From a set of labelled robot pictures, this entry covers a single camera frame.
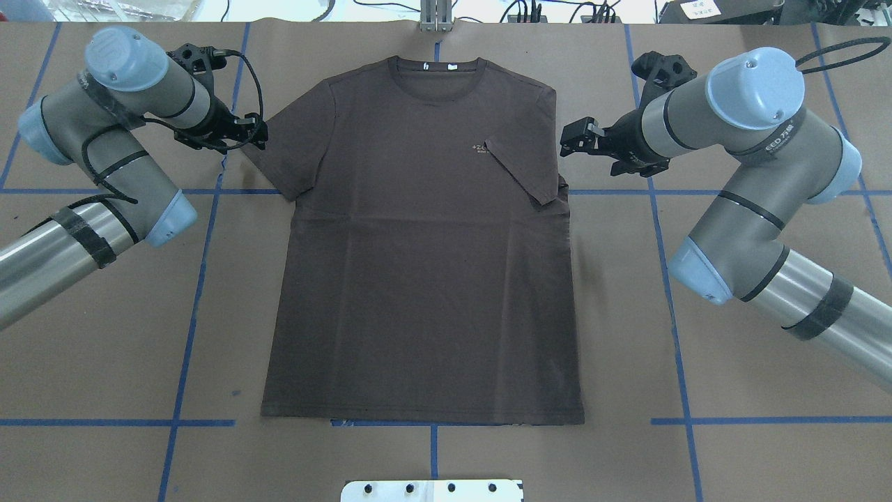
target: shirt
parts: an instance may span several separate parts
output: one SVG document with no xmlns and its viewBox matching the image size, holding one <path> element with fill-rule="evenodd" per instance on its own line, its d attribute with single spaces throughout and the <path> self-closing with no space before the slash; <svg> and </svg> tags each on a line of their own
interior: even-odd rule
<svg viewBox="0 0 892 502">
<path fill-rule="evenodd" d="M 555 108 L 394 56 L 268 121 L 244 152 L 295 210 L 262 414 L 583 422 Z"/>
</svg>

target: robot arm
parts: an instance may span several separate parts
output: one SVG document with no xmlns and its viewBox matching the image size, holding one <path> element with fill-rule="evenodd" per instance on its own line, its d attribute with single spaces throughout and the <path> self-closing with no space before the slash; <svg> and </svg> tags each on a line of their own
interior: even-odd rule
<svg viewBox="0 0 892 502">
<path fill-rule="evenodd" d="M 569 124 L 561 155 L 611 156 L 611 175 L 648 177 L 670 158 L 724 146 L 741 165 L 669 272 L 713 304 L 756 305 L 892 392 L 892 308 L 777 240 L 802 204 L 829 202 L 861 172 L 855 147 L 802 106 L 793 58 L 763 47 L 697 77 L 680 56 L 650 53 L 632 68 L 648 80 L 641 107 L 603 130 L 588 117 Z"/>
<path fill-rule="evenodd" d="M 167 54 L 129 27 L 102 29 L 85 51 L 87 69 L 20 117 L 26 143 L 52 163 L 77 163 L 102 193 L 0 249 L 0 330 L 139 241 L 158 247 L 194 223 L 192 205 L 132 129 L 153 121 L 193 148 L 263 148 L 261 116 L 239 119 L 213 95 L 211 72 L 233 54 L 191 45 Z"/>
</svg>

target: neckline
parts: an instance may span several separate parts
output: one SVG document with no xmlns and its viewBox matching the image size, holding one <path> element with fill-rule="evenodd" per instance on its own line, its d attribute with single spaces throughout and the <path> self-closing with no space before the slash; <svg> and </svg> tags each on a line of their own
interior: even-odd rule
<svg viewBox="0 0 892 502">
<path fill-rule="evenodd" d="M 474 92 L 477 85 L 480 83 L 480 80 L 483 78 L 483 71 L 486 69 L 486 63 L 486 60 L 480 57 L 465 63 L 432 63 L 429 61 L 412 61 L 395 55 L 387 59 L 387 68 L 393 85 L 407 96 L 423 103 L 445 103 L 449 101 L 457 101 Z M 474 73 L 474 78 L 455 93 L 446 96 L 431 97 L 424 96 L 415 92 L 413 89 L 408 88 L 402 81 L 402 76 L 400 75 L 401 71 L 423 71 L 429 74 L 472 71 Z"/>
</svg>

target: white panel with holes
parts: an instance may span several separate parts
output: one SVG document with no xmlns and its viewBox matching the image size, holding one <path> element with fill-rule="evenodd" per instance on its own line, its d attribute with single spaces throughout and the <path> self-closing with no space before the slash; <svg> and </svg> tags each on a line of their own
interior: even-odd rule
<svg viewBox="0 0 892 502">
<path fill-rule="evenodd" d="M 520 480 L 351 481 L 341 502 L 524 502 Z"/>
</svg>

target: white label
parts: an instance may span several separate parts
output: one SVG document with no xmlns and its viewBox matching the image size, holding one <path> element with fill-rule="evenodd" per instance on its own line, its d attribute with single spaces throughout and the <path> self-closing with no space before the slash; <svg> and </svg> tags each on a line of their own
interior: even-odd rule
<svg viewBox="0 0 892 502">
<path fill-rule="evenodd" d="M 703 19 L 722 15 L 722 11 L 713 0 L 697 0 L 681 4 L 681 9 L 688 19 Z"/>
</svg>

